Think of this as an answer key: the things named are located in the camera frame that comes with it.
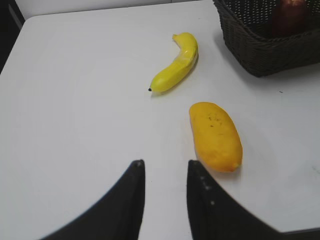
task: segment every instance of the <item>mango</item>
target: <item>mango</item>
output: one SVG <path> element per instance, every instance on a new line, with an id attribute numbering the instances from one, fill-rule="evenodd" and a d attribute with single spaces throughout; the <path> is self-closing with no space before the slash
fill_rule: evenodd
<path id="1" fill-rule="evenodd" d="M 198 102 L 190 107 L 195 151 L 210 168 L 230 173 L 241 164 L 243 148 L 234 122 L 218 105 Z"/>

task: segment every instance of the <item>woven basket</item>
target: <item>woven basket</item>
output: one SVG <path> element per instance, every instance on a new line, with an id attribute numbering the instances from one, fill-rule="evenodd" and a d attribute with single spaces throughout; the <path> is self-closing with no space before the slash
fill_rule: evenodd
<path id="1" fill-rule="evenodd" d="M 306 1 L 311 12 L 307 31 L 271 38 L 277 0 L 213 0 L 225 45 L 256 77 L 320 62 L 320 0 Z"/>

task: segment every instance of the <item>table surface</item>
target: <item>table surface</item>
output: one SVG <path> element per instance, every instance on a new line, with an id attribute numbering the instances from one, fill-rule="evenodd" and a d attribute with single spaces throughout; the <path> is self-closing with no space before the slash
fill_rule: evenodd
<path id="1" fill-rule="evenodd" d="M 181 32 L 198 41 L 197 66 L 151 94 Z M 210 0 L 32 17 L 0 76 L 0 239 L 59 229 L 144 159 L 139 239 L 191 240 L 188 110 L 202 101 L 229 113 L 243 145 L 239 171 L 210 171 L 219 184 L 281 232 L 320 227 L 319 92 L 319 65 L 264 78 L 243 70 Z"/>

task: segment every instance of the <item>banana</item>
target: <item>banana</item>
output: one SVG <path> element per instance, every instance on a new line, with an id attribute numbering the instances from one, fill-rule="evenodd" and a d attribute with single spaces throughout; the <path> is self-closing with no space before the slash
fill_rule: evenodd
<path id="1" fill-rule="evenodd" d="M 152 80 L 150 92 L 165 92 L 179 83 L 193 68 L 198 58 L 198 44 L 195 37 L 188 33 L 174 34 L 172 39 L 180 47 L 174 61 L 159 72 Z"/>

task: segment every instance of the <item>plastic fruit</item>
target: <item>plastic fruit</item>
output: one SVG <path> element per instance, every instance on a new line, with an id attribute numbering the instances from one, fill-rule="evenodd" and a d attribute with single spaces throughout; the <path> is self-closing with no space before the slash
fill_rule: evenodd
<path id="1" fill-rule="evenodd" d="M 190 72 L 197 61 L 198 44 L 192 34 L 188 32 L 174 34 L 172 39 L 180 47 L 180 53 L 170 66 L 153 78 L 149 91 L 165 92 L 171 89 Z"/>
<path id="2" fill-rule="evenodd" d="M 308 13 L 306 0 L 279 0 L 272 13 L 272 36 L 288 37 L 304 32 Z"/>
<path id="3" fill-rule="evenodd" d="M 223 173 L 242 164 L 243 149 L 229 115 L 211 102 L 198 102 L 189 110 L 197 156 L 210 168 Z"/>

